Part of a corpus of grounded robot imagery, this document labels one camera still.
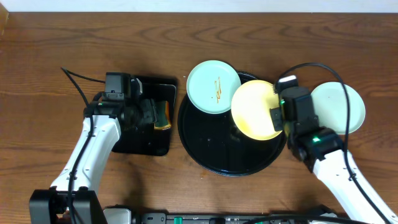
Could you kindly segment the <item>orange green sponge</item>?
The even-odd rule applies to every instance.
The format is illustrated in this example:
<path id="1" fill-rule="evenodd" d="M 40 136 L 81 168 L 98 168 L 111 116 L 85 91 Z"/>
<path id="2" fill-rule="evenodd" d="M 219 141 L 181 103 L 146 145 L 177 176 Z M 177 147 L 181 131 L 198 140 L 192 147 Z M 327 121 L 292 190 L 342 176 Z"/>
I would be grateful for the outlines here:
<path id="1" fill-rule="evenodd" d="M 157 121 L 155 122 L 154 129 L 166 130 L 172 127 L 169 112 L 169 102 L 159 101 L 155 103 L 157 112 Z"/>

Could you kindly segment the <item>rectangular black tray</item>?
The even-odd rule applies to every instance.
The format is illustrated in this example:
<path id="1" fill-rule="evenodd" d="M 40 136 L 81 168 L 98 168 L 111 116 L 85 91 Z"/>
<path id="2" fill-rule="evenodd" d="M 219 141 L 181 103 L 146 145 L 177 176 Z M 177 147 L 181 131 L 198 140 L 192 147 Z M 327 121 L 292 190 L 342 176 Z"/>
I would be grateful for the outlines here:
<path id="1" fill-rule="evenodd" d="M 152 98 L 155 103 L 169 102 L 170 120 L 173 121 L 175 99 L 177 96 L 177 80 L 164 77 L 135 76 L 143 84 L 143 96 Z M 154 129 L 155 124 L 142 127 L 123 127 L 121 137 L 112 151 L 125 154 L 143 154 L 149 156 L 164 156 L 170 147 L 172 127 L 166 130 Z"/>

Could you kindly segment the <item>light green plate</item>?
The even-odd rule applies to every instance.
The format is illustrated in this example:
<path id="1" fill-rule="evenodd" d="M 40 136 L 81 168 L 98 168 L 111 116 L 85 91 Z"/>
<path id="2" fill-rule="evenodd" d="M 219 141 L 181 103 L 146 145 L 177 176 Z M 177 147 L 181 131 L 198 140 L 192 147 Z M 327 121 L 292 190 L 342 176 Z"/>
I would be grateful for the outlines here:
<path id="1" fill-rule="evenodd" d="M 208 114 L 231 109 L 234 93 L 241 86 L 237 71 L 219 60 L 198 64 L 187 78 L 187 94 L 193 105 Z"/>
<path id="2" fill-rule="evenodd" d="M 359 93 L 345 85 L 349 96 L 350 119 L 349 133 L 361 127 L 366 117 L 366 107 Z M 345 134 L 347 104 L 345 92 L 339 82 L 326 82 L 317 86 L 311 93 L 315 114 L 320 126 L 334 130 L 337 134 Z"/>

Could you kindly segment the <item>yellow plate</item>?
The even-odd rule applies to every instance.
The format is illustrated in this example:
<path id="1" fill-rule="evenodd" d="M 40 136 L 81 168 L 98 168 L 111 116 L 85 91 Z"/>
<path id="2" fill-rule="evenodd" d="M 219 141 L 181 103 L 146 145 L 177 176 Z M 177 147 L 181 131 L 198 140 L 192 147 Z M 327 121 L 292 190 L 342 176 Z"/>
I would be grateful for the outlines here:
<path id="1" fill-rule="evenodd" d="M 279 107 L 278 94 L 271 83 L 251 80 L 234 93 L 231 115 L 237 128 L 247 137 L 258 141 L 275 138 L 280 131 L 274 129 L 270 110 Z"/>

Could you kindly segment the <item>light green plate top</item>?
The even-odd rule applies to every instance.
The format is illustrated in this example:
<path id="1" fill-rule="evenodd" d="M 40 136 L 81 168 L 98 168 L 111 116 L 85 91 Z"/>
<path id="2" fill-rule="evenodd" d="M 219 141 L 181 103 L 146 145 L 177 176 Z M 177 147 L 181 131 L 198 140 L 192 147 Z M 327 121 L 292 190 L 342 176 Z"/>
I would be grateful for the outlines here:
<path id="1" fill-rule="evenodd" d="M 231 109 L 234 93 L 241 86 L 237 71 L 219 60 L 198 64 L 187 78 L 187 94 L 193 105 L 208 114 Z"/>

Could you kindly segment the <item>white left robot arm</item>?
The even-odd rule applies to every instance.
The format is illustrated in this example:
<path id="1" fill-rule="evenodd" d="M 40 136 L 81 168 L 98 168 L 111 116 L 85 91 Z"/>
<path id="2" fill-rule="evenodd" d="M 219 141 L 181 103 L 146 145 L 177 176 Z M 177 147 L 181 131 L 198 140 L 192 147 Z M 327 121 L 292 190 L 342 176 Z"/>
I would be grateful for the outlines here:
<path id="1" fill-rule="evenodd" d="M 140 79 L 109 74 L 105 89 L 83 111 L 80 138 L 60 175 L 29 200 L 32 223 L 129 223 L 127 208 L 102 209 L 98 188 L 113 147 L 124 132 L 157 121 L 155 102 Z"/>

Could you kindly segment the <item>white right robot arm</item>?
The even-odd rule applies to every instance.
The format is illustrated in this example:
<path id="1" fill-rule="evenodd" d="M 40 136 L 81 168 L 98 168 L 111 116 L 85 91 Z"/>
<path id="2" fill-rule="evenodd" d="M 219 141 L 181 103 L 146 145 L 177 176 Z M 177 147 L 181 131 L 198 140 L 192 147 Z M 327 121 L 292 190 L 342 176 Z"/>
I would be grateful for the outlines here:
<path id="1" fill-rule="evenodd" d="M 285 119 L 280 108 L 270 110 L 275 130 L 299 161 L 334 195 L 350 219 L 366 223 L 397 223 L 397 214 L 383 201 L 356 165 L 334 130 L 320 126 L 316 115 L 301 121 Z"/>

